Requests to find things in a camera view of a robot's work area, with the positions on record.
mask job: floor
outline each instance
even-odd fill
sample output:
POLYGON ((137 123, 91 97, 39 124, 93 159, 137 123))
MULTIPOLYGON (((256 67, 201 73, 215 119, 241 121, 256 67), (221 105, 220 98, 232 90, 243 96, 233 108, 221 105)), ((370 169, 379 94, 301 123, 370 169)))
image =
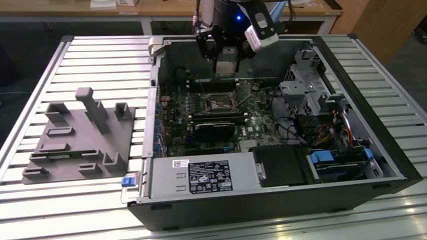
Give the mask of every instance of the floor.
MULTIPOLYGON (((153 34, 189 34, 189 23, 155 23, 153 34)), ((41 23, 0 23, 0 43, 20 72, 16 83, 0 87, 0 145, 5 141, 61 37, 141 35, 137 22, 55 23, 47 31, 41 23)), ((410 37, 386 66, 420 106, 427 110, 427 45, 410 37)))

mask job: white label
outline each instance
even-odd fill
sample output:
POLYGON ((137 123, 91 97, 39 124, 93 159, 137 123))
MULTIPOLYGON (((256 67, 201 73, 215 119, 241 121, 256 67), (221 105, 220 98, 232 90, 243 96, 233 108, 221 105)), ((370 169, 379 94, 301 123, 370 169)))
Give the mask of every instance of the white label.
POLYGON ((129 12, 129 11, 120 11, 119 15, 137 15, 137 12, 129 12))
POLYGON ((223 182, 223 183, 220 184, 221 187, 227 187, 227 186, 231 186, 231 185, 232 185, 231 182, 223 182))
POLYGON ((188 167, 188 159, 183 160, 173 160, 172 161, 172 168, 187 168, 188 167))

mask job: motherboard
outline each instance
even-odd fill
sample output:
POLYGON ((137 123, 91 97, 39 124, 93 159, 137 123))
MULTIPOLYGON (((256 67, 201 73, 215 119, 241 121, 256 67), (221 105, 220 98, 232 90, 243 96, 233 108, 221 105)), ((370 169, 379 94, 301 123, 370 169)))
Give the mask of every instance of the motherboard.
POLYGON ((248 152, 281 144, 268 109, 272 88, 256 79, 160 85, 165 157, 248 152))

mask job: wooden table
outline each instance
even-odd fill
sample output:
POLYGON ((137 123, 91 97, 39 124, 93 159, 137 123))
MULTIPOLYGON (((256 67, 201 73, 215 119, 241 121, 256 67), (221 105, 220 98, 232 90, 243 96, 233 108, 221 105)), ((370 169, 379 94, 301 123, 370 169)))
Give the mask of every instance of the wooden table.
MULTIPOLYGON (((324 0, 301 7, 295 8, 295 21, 321 23, 317 33, 328 34, 343 12, 332 10, 324 0)), ((191 21, 195 9, 196 0, 139 0, 136 6, 101 11, 91 11, 91 0, 0 0, 0 22, 140 22, 144 34, 152 35, 151 22, 191 21)), ((283 20, 288 15, 285 8, 283 20)))
MULTIPOLYGON (((333 10, 324 0, 313 0, 313 3, 297 5, 295 8, 295 21, 321 22, 317 33, 328 34, 336 17, 342 10, 333 10)), ((155 21, 191 21, 195 15, 196 0, 143 0, 141 6, 141 27, 145 35, 152 35, 151 22, 155 21)), ((287 20, 289 9, 283 10, 281 20, 287 20)))
POLYGON ((143 0, 136 6, 91 11, 91 0, 0 0, 0 22, 140 22, 143 0))

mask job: gray 3d printed part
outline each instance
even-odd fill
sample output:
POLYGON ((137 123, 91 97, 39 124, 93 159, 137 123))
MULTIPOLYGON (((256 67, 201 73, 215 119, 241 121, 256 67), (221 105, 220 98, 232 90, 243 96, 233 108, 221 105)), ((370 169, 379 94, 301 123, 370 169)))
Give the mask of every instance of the gray 3d printed part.
POLYGON ((23 184, 125 175, 135 108, 125 103, 104 108, 92 95, 89 87, 76 91, 85 110, 68 110, 64 103, 49 104, 49 121, 23 172, 23 184))

